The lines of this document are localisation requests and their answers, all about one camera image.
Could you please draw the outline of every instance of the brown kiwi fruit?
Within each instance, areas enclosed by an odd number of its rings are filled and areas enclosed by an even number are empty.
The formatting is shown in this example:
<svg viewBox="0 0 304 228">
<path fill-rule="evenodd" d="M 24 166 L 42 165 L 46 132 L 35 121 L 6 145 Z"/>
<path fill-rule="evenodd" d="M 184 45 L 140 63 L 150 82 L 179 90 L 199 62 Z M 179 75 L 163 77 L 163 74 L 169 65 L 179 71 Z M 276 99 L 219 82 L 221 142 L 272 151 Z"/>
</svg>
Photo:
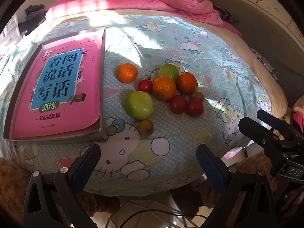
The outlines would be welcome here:
<svg viewBox="0 0 304 228">
<path fill-rule="evenodd" d="M 154 131 L 154 123 L 148 119 L 141 121 L 138 131 L 142 136 L 150 136 Z"/>
<path fill-rule="evenodd" d="M 196 98 L 196 99 L 202 101 L 202 103 L 205 101 L 205 96 L 201 92 L 191 93 L 191 98 Z"/>
</svg>

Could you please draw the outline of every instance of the book cover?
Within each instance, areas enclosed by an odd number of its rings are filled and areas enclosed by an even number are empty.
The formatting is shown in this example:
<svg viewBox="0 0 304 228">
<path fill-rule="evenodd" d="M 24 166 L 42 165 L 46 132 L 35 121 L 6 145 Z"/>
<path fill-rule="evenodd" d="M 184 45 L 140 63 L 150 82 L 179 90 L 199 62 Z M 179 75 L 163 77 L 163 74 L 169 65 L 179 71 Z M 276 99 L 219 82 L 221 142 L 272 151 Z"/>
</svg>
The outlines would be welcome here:
<svg viewBox="0 0 304 228">
<path fill-rule="evenodd" d="M 100 127 L 103 34 L 78 33 L 41 47 L 19 90 L 12 139 Z"/>
</svg>

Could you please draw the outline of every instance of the metal bolt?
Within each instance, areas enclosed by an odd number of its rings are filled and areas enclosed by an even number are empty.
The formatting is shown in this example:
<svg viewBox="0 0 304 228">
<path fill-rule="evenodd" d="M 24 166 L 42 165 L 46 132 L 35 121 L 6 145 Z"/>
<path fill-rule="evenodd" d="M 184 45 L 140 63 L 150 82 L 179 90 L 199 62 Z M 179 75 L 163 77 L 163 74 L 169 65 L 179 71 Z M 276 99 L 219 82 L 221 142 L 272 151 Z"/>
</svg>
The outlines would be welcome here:
<svg viewBox="0 0 304 228">
<path fill-rule="evenodd" d="M 263 172 L 262 170 L 259 170 L 259 175 L 263 177 L 263 176 L 265 176 L 265 172 Z"/>
<path fill-rule="evenodd" d="M 36 176 L 38 176 L 38 175 L 39 175 L 39 171 L 37 171 L 37 170 L 34 171 L 33 176 L 36 177 Z"/>
<path fill-rule="evenodd" d="M 62 167 L 60 169 L 60 173 L 66 173 L 68 171 L 68 168 L 67 167 Z"/>
<path fill-rule="evenodd" d="M 237 169 L 235 167 L 229 167 L 229 171 L 232 173 L 236 173 Z"/>
</svg>

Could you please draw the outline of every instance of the pink blanket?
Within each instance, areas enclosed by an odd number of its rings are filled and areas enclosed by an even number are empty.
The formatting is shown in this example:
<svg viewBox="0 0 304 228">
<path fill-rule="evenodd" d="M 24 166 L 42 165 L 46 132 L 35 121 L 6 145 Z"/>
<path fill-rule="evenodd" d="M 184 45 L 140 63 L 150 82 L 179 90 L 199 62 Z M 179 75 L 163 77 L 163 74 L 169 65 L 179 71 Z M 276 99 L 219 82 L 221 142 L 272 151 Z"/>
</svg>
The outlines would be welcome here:
<svg viewBox="0 0 304 228">
<path fill-rule="evenodd" d="M 61 0 L 46 14 L 48 21 L 67 15 L 97 10 L 146 9 L 168 11 L 199 22 L 224 27 L 241 35 L 233 26 L 224 23 L 208 0 Z"/>
</svg>

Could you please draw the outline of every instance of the green apple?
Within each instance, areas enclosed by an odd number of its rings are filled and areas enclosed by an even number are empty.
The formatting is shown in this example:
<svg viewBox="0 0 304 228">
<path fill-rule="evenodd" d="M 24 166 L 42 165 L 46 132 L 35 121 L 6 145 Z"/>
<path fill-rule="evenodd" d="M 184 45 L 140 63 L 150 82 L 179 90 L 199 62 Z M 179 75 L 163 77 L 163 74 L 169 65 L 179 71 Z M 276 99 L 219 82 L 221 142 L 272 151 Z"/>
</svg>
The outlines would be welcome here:
<svg viewBox="0 0 304 228">
<path fill-rule="evenodd" d="M 142 91 L 133 91 L 127 97 L 127 111 L 138 120 L 145 120 L 154 113 L 154 104 L 151 96 Z"/>
<path fill-rule="evenodd" d="M 174 81 L 174 83 L 178 80 L 178 69 L 173 64 L 165 64 L 161 67 L 161 69 L 158 72 L 158 76 L 166 76 Z"/>
</svg>

